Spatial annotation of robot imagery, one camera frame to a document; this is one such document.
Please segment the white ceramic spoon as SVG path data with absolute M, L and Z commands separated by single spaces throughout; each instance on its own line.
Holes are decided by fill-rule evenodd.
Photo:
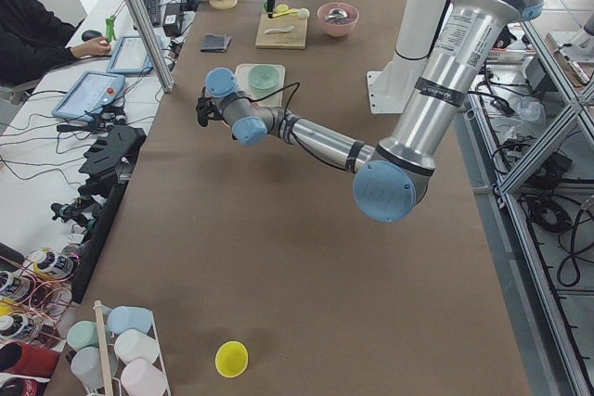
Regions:
M 285 27 L 276 27 L 276 28 L 269 28 L 265 29 L 264 35 L 272 35 L 272 34 L 284 34 L 292 32 L 295 29 L 294 25 L 289 25 Z

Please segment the green bowl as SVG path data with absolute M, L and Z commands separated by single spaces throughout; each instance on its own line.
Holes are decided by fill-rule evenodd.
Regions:
M 272 65 L 256 65 L 248 72 L 248 85 L 258 96 L 268 95 L 280 86 L 279 71 Z

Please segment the large pink bowl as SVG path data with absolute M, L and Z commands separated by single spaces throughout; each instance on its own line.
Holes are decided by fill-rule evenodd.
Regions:
M 343 37 L 351 33 L 358 22 L 358 10 L 341 2 L 326 3 L 316 12 L 322 31 L 331 37 Z

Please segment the cream rabbit tray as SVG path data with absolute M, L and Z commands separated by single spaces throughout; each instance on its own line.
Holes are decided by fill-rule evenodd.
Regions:
M 278 64 L 242 63 L 235 68 L 238 89 L 264 107 L 279 107 L 285 67 Z

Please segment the wooden cutting board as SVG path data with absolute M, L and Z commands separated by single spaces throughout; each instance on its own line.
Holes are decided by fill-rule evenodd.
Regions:
M 263 12 L 255 38 L 255 47 L 259 49 L 304 50 L 307 27 L 308 19 L 299 19 L 296 15 L 271 19 Z

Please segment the grey folded cloth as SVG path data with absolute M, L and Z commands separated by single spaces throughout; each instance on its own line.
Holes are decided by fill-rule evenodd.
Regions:
M 204 53 L 225 53 L 232 37 L 228 34 L 217 35 L 206 33 L 203 36 L 200 51 Z

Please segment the blue teach pendant far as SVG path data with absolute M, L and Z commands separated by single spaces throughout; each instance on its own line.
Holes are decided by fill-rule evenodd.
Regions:
M 153 65 L 140 36 L 121 37 L 113 48 L 107 73 L 124 76 L 143 75 L 152 71 Z

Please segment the blue teach pendant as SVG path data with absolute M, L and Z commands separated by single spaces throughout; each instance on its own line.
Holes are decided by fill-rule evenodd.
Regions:
M 107 73 L 124 76 L 143 75 L 152 71 L 153 65 L 140 36 L 121 37 L 113 48 Z
M 51 114 L 66 120 L 91 121 L 94 114 L 118 98 L 124 85 L 121 74 L 85 71 Z

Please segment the black rack stand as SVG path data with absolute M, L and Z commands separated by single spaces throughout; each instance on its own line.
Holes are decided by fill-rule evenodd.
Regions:
M 111 189 L 119 183 L 116 167 L 122 159 L 136 163 L 139 149 L 146 139 L 142 128 L 129 125 L 115 125 L 107 135 L 100 136 L 84 153 L 86 161 L 79 172 L 87 174 L 88 178 L 78 188 L 79 194 L 107 198 Z

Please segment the blue teach pendant near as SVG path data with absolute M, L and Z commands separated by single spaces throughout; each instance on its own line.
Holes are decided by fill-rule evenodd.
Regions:
M 121 74 L 85 71 L 51 114 L 66 120 L 91 121 L 94 114 L 118 98 L 124 85 Z

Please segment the black keyboard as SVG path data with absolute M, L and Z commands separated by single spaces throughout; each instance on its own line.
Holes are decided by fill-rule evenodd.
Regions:
M 153 26 L 161 25 L 161 6 L 160 0 L 142 0 L 148 13 L 148 18 Z

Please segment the person in black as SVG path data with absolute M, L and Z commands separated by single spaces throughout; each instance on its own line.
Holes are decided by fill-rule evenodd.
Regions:
M 57 67 L 110 52 L 103 35 L 69 46 L 76 31 L 38 0 L 1 0 L 1 84 L 32 82 Z

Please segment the blue plastic cup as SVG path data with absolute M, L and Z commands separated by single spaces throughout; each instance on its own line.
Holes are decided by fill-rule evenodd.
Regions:
M 110 312 L 107 324 L 109 330 L 116 335 L 129 329 L 147 334 L 152 325 L 151 313 L 143 307 L 119 306 Z

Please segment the white plastic cup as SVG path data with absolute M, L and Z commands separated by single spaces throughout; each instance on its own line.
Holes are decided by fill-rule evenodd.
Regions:
M 135 359 L 144 359 L 154 364 L 159 357 L 157 340 L 135 329 L 128 329 L 116 338 L 114 351 L 125 364 Z

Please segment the yellow plastic cup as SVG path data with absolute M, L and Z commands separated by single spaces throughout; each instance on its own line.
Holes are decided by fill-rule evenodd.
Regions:
M 237 340 L 222 344 L 217 350 L 214 365 L 217 373 L 226 378 L 238 377 L 249 364 L 249 354 L 245 345 Z

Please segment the green plastic cup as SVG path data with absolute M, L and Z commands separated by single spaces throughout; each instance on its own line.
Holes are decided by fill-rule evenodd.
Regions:
M 68 331 L 67 344 L 79 351 L 86 347 L 99 347 L 97 323 L 93 321 L 80 321 L 75 323 Z

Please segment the pink plastic cup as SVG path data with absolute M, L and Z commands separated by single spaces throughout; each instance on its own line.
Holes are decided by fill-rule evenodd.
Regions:
M 132 396 L 162 396 L 167 388 L 164 373 L 142 358 L 134 359 L 124 367 L 121 381 Z

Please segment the grey plastic cup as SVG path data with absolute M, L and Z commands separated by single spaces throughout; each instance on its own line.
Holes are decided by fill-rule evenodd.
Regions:
M 71 371 L 89 389 L 104 386 L 100 349 L 88 346 L 76 352 L 71 360 Z

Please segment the aluminium frame post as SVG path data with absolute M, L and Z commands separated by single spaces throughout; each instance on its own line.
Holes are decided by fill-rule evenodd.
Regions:
M 149 21 L 149 15 L 144 7 L 142 0 L 124 0 L 133 23 L 136 25 L 140 38 L 146 49 L 148 57 L 152 62 L 153 69 L 156 71 L 164 93 L 171 93 L 174 89 L 174 78 L 165 63 L 161 44 L 157 35 L 153 31 Z

